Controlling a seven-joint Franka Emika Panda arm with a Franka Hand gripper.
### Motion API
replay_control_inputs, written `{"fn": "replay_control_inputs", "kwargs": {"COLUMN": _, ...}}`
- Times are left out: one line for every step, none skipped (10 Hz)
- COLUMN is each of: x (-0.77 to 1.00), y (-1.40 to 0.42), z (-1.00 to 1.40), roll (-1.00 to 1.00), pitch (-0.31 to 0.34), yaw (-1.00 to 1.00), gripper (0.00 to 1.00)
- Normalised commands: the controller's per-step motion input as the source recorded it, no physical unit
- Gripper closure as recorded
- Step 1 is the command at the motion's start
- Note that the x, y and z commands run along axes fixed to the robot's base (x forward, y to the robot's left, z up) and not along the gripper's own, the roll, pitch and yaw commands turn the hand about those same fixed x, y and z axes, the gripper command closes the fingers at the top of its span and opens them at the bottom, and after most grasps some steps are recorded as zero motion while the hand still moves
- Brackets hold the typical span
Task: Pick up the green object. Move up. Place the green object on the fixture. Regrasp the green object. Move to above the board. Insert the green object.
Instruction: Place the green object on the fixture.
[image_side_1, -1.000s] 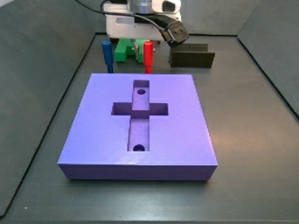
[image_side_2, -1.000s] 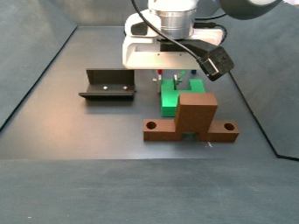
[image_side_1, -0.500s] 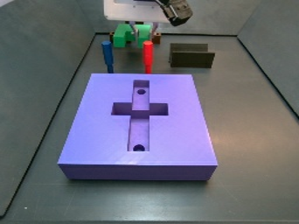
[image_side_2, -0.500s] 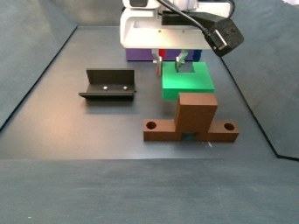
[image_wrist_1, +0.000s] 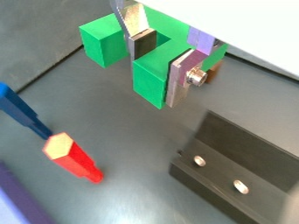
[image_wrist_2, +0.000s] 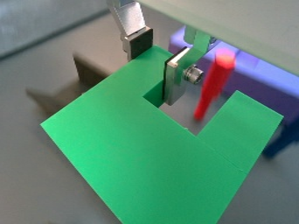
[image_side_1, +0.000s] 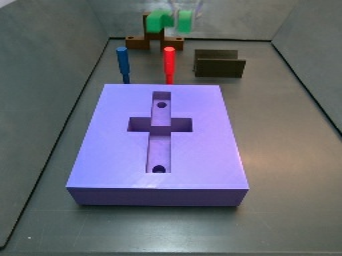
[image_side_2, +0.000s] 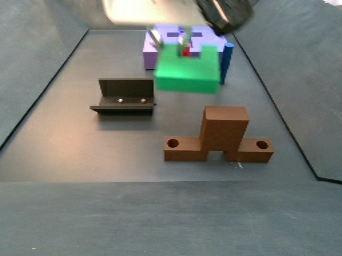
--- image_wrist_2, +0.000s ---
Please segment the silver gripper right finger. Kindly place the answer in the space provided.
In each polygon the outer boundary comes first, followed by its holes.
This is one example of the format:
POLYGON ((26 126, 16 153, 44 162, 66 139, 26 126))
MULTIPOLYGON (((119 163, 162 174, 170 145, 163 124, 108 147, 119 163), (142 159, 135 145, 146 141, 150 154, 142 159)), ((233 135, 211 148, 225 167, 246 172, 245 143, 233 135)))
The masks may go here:
POLYGON ((191 46, 185 46, 165 62, 163 101, 169 105, 174 105, 183 96, 186 83, 198 84, 202 79, 195 62, 209 51, 211 35, 187 25, 183 39, 191 46))

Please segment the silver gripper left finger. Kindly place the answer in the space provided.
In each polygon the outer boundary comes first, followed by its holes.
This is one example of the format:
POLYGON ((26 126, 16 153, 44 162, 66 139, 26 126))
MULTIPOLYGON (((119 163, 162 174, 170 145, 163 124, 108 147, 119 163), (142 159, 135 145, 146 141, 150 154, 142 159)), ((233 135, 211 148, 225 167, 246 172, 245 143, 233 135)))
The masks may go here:
POLYGON ((135 0, 107 0, 116 20, 127 60, 135 59, 154 46, 154 29, 146 25, 141 3, 135 0))

